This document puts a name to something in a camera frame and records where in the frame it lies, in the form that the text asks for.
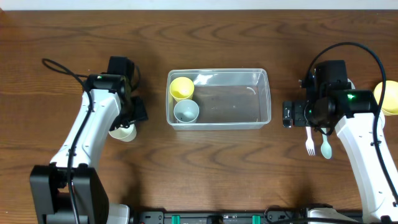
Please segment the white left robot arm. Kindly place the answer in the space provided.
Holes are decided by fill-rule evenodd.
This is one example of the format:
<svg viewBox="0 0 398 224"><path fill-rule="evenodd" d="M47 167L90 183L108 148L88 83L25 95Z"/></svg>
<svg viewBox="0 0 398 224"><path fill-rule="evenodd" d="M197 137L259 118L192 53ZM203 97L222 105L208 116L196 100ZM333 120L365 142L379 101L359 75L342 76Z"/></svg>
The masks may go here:
<svg viewBox="0 0 398 224"><path fill-rule="evenodd" d="M97 174L108 134L132 141L136 123L148 115L143 100L133 96L139 67L127 57L112 56L106 72L78 75L42 59L45 67L70 75L83 94L75 122L49 164L36 165L29 177L38 223L132 223L131 209L111 203Z"/></svg>

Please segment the grey plastic cup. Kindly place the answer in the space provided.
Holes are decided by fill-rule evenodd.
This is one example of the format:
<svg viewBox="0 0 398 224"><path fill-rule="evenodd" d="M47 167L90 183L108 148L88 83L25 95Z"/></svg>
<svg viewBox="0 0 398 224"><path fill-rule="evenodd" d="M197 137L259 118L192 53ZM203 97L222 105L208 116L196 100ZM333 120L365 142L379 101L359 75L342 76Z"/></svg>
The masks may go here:
<svg viewBox="0 0 398 224"><path fill-rule="evenodd" d="M178 123L196 123L200 108L193 100L182 100L174 106L174 117Z"/></svg>

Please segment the cream plastic cup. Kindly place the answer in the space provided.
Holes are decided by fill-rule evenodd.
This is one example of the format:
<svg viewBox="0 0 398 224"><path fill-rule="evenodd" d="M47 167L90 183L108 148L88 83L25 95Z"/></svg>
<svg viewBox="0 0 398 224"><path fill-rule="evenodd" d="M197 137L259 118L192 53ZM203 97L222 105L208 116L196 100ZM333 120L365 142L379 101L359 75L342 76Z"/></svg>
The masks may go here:
<svg viewBox="0 0 398 224"><path fill-rule="evenodd" d="M123 142L131 142L136 138L137 129L134 124L131 124L128 128L118 128L113 131L109 131L112 138Z"/></svg>

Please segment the yellow plastic cup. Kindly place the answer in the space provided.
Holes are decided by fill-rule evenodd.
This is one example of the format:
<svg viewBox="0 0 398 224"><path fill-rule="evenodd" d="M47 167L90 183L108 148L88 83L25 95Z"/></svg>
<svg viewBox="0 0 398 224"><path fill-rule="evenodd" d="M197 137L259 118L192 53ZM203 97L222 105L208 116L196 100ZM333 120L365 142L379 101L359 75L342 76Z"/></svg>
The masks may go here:
<svg viewBox="0 0 398 224"><path fill-rule="evenodd" d="M187 77L178 77L174 79L169 86L169 92L176 102L191 100L194 90L195 86L193 81Z"/></svg>

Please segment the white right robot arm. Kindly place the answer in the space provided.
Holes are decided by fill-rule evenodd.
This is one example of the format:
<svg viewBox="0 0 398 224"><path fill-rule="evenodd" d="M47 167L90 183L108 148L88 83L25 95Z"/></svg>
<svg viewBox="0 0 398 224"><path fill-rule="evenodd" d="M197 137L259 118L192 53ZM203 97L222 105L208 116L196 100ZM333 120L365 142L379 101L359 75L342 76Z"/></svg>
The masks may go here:
<svg viewBox="0 0 398 224"><path fill-rule="evenodd" d="M305 100L283 103L284 127L336 133L358 185L363 222L397 223L397 169L372 91L352 87L342 60L316 64L301 86Z"/></svg>

